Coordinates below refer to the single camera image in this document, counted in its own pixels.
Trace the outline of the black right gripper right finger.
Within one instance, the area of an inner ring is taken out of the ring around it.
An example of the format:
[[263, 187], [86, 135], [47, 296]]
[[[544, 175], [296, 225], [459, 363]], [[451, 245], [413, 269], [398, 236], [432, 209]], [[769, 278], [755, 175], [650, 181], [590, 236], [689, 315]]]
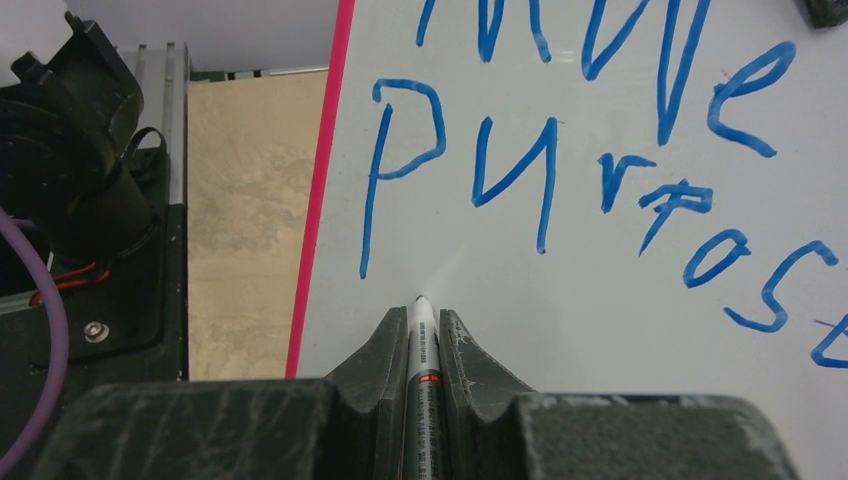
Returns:
[[539, 392], [442, 310], [440, 359], [456, 479], [795, 479], [752, 403], [713, 395]]

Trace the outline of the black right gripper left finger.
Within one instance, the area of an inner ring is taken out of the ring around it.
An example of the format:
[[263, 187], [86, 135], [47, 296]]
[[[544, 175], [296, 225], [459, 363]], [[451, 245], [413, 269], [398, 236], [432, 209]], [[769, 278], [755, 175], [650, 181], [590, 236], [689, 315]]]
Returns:
[[63, 415], [35, 479], [396, 479], [407, 311], [317, 379], [114, 384]]

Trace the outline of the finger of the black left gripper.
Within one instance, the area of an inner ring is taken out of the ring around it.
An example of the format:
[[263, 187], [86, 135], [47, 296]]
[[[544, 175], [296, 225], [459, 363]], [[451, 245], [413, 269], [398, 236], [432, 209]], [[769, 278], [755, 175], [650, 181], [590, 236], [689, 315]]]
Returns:
[[815, 28], [830, 28], [847, 22], [847, 0], [805, 0], [810, 21]]

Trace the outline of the red framed whiteboard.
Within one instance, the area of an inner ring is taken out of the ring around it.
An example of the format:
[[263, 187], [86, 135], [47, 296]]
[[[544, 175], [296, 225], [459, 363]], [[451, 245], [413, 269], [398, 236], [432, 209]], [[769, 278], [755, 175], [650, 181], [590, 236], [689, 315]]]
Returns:
[[801, 1], [342, 1], [287, 358], [425, 296], [531, 386], [745, 398], [847, 475], [847, 28]]

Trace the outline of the blue whiteboard marker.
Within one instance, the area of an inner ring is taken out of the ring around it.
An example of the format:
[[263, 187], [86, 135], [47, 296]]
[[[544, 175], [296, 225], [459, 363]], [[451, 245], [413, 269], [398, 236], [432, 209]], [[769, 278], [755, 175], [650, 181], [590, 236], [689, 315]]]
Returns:
[[446, 479], [450, 468], [437, 322], [431, 302], [415, 299], [408, 314], [408, 361], [401, 477]]

